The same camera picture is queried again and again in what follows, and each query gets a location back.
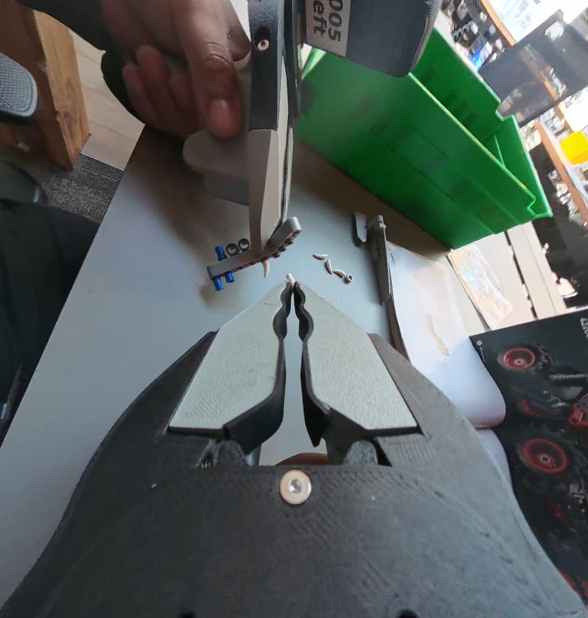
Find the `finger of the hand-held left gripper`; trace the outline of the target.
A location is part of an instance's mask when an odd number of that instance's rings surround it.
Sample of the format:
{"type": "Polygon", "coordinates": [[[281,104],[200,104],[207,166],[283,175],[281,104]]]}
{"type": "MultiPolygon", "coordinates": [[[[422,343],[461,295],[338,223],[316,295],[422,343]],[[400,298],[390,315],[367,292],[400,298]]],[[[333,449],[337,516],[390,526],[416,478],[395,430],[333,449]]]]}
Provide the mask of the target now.
{"type": "Polygon", "coordinates": [[[277,131],[248,134],[249,232],[251,252],[259,257],[282,219],[282,152],[277,131]]]}
{"type": "Polygon", "coordinates": [[[293,154],[293,128],[290,119],[288,80],[281,77],[278,115],[278,158],[280,166],[280,219],[279,225],[287,219],[291,186],[291,158],[293,154]]]}

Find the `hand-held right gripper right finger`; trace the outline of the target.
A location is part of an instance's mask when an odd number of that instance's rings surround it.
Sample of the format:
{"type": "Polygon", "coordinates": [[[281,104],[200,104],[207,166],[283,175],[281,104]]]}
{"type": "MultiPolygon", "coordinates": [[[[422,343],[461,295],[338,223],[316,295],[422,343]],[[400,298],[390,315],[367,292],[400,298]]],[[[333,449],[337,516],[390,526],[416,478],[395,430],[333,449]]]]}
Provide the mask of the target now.
{"type": "Polygon", "coordinates": [[[344,460],[358,441],[418,433],[407,402],[370,334],[304,284],[295,285],[302,342],[301,391],[313,445],[344,460]]]}

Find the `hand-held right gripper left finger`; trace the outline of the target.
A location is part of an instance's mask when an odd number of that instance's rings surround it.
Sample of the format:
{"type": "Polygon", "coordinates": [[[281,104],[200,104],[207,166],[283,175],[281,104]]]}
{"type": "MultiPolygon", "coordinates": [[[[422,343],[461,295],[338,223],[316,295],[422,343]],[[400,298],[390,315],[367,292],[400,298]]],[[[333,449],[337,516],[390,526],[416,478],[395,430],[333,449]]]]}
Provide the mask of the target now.
{"type": "Polygon", "coordinates": [[[214,334],[174,408],[174,434],[225,439],[253,452],[280,428],[292,285],[281,282],[214,334]]]}

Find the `grey bent lego beam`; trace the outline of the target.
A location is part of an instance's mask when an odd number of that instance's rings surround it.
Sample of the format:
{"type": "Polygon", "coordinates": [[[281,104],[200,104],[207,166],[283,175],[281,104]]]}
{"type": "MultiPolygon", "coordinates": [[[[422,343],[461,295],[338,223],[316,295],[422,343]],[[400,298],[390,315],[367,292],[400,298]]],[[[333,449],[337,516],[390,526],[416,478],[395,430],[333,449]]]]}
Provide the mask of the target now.
{"type": "Polygon", "coordinates": [[[216,292],[225,288],[225,284],[235,282],[235,273],[260,264],[265,257],[278,258],[300,235],[302,228],[297,218],[289,218],[269,238],[266,245],[254,253],[251,242],[243,237],[237,243],[217,245],[215,253],[217,262],[207,267],[207,274],[216,292]]]}

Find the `person's left forearm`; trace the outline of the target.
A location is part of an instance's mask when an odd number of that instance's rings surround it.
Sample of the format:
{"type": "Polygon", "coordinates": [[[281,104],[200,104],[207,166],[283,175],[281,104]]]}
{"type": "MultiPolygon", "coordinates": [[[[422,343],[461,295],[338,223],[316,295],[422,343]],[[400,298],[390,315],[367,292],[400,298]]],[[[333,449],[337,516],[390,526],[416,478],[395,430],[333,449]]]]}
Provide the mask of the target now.
{"type": "Polygon", "coordinates": [[[19,1],[25,7],[58,20],[93,47],[113,49],[100,1],[19,1]]]}

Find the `open lego instruction booklet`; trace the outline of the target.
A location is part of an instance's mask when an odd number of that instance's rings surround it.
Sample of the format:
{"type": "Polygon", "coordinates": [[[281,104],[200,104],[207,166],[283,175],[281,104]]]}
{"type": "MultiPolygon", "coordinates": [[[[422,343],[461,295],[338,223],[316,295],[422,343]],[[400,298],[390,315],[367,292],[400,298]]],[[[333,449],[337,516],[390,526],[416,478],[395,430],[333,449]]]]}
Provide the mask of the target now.
{"type": "Polygon", "coordinates": [[[441,263],[387,243],[392,308],[411,364],[465,416],[511,483],[508,460],[493,432],[505,400],[469,338],[456,278],[441,263]]]}

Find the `long grey lego panel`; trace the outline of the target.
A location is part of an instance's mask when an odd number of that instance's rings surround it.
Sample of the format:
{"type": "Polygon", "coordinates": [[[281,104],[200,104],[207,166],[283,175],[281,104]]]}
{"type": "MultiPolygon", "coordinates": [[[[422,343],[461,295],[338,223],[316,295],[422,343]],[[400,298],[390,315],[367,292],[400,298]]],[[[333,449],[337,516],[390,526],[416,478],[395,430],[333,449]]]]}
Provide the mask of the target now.
{"type": "Polygon", "coordinates": [[[352,215],[352,239],[356,246],[365,246],[374,265],[380,303],[388,316],[390,336],[394,348],[409,359],[405,343],[399,327],[395,297],[391,281],[390,252],[386,238],[386,225],[381,215],[367,219],[364,212],[354,212],[352,215]]]}

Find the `person's left hand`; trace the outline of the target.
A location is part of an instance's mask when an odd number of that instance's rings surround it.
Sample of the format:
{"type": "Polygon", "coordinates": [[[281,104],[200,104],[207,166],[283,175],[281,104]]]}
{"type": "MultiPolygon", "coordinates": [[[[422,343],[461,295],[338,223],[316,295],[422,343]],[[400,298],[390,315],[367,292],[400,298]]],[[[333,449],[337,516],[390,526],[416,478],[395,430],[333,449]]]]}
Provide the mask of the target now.
{"type": "Polygon", "coordinates": [[[218,138],[238,134],[235,64],[250,42],[231,1],[100,4],[130,104],[145,125],[182,140],[202,129],[218,138]]]}

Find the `green plastic bin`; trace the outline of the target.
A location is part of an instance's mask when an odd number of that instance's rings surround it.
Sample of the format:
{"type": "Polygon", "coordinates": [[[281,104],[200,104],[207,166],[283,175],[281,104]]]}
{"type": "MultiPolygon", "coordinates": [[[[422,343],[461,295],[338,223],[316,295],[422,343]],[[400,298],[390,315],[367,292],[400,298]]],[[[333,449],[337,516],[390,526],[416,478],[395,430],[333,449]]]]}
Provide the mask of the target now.
{"type": "Polygon", "coordinates": [[[552,217],[517,121],[435,28],[394,78],[313,49],[297,137],[449,248],[552,217]]]}

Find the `clear plastic bag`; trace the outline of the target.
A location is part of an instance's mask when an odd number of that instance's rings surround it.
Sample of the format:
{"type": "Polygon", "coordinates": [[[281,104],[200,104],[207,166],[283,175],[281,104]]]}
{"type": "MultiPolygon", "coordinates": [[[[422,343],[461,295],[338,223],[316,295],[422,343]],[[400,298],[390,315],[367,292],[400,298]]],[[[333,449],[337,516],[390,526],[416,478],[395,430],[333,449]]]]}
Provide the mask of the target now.
{"type": "Polygon", "coordinates": [[[487,327],[499,328],[513,305],[484,254],[472,244],[449,252],[448,260],[487,327]]]}

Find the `yellow storage bin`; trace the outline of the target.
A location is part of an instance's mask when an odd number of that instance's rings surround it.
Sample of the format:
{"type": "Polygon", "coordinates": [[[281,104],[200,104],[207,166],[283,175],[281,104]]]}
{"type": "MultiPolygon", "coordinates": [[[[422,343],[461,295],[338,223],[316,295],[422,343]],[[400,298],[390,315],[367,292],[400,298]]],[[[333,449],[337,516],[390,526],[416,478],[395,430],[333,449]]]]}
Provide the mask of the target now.
{"type": "Polygon", "coordinates": [[[588,136],[583,131],[570,133],[560,141],[560,148],[573,166],[588,161],[588,136]]]}

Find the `wooden post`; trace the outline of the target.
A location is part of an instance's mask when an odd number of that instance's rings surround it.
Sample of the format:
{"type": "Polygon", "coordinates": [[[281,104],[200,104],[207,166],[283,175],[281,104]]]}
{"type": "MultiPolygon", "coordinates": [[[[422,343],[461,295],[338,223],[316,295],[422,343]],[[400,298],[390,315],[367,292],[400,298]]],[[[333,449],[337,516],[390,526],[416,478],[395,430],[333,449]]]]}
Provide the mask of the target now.
{"type": "Polygon", "coordinates": [[[71,169],[89,139],[79,66],[70,30],[16,1],[0,1],[0,52],[34,77],[39,113],[31,126],[0,122],[0,142],[71,169]]]}

